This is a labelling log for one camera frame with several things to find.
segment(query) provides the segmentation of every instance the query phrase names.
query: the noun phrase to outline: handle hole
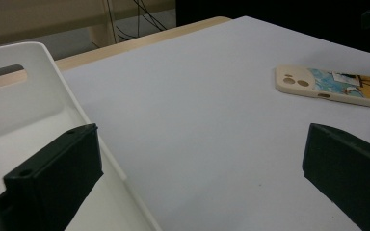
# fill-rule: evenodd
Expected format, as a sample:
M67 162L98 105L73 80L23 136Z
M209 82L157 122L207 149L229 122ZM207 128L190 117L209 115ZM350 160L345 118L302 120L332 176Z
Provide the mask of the handle hole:
M27 73L20 64L8 65L0 68L0 88L25 81Z

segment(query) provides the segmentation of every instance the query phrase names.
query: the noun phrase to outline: white table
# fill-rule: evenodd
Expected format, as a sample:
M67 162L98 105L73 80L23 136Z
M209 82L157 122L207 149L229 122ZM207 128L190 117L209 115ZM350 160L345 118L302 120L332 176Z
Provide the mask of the white table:
M370 75L370 54L241 17L63 72L166 231L354 231L304 178L308 126L370 142L370 108L275 89L299 64Z

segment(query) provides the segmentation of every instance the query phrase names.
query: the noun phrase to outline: white plastic holder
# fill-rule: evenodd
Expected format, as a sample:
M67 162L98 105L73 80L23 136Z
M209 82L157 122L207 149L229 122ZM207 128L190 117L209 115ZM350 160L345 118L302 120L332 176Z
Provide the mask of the white plastic holder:
M27 77L0 87L0 193L5 190L6 173L63 132L92 123L43 44L1 46L0 68L14 64L21 65ZM125 173L100 137L101 127L98 134L104 175L67 230L161 230L127 184Z

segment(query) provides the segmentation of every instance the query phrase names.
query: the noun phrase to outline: phone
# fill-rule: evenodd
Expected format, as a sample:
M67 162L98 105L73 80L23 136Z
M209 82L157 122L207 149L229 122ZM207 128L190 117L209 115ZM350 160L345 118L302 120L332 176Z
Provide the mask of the phone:
M370 107L370 76L299 65L276 67L276 89Z

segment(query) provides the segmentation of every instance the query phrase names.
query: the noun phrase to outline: black cable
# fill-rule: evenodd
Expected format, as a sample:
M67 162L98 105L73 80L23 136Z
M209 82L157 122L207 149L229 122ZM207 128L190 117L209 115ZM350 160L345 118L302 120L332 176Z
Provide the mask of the black cable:
M129 40L129 38L125 38L125 37L123 37L123 36L121 36L121 35L117 35L119 38L122 38L122 39L124 39L124 40L126 40L126 41L128 41Z
M148 16L152 19L152 21L154 22L154 23L151 23L151 22L149 22L151 25L153 25L153 26L155 26L157 29L159 29L160 31L163 31L163 30L167 30L167 28L158 20L158 19L156 19L149 11L148 11L148 9L146 8L146 6L145 6L145 4L144 4L144 2L143 2L143 0L141 0L141 2L142 2L142 4L143 4L143 6L141 6L141 4L138 2L138 0L133 0L136 4L137 4L137 6L138 7L140 7L146 14L148 14Z
M137 4L137 36L140 36L140 5Z
M167 30L167 28L158 20L158 19L156 19L149 11L148 11L148 9L146 8L146 6L145 6L145 4L144 4L144 2L143 2L143 0L140 0L142 3L143 3L143 6L144 6L144 10L145 10L145 12L148 14L148 16L152 19L152 21L153 22L155 22L155 21L157 21L163 28L164 28L164 30Z
M144 2L143 2L143 0L140 0L141 1L141 3L143 4L143 7L144 7L144 11L148 14L148 15L150 15L150 13L149 13L149 11L148 11L148 9L146 8L146 6L145 6L145 4L144 4ZM151 25L153 25L154 27L156 27L158 30L160 30L161 31L161 28L157 25L157 23L155 22L155 20L154 20L154 18L151 16L150 18L151 18L151 20L152 20L152 23L143 15L143 18L145 18L145 20L147 20Z
M92 44L96 47L96 48L100 48L99 45L95 44L95 42L92 41Z
M109 1L107 1L107 7L108 7L108 9L112 9L112 7L110 6L110 2L109 2ZM108 11L108 12L109 12L110 20L113 20L113 16L112 16L111 11ZM114 24L114 23L112 22L112 27L111 27L111 29L113 30L113 39L114 39L114 43L117 43L117 42L118 42L118 40L117 40L117 38L116 38L116 31L114 30L113 24Z
M125 36L127 36L127 37L130 37L130 38L132 38L132 39L136 39L137 37L135 37L135 36L130 36L130 35L128 35L128 34L125 34L117 25L116 25L116 28L117 28L117 30L119 30L123 35L125 35Z

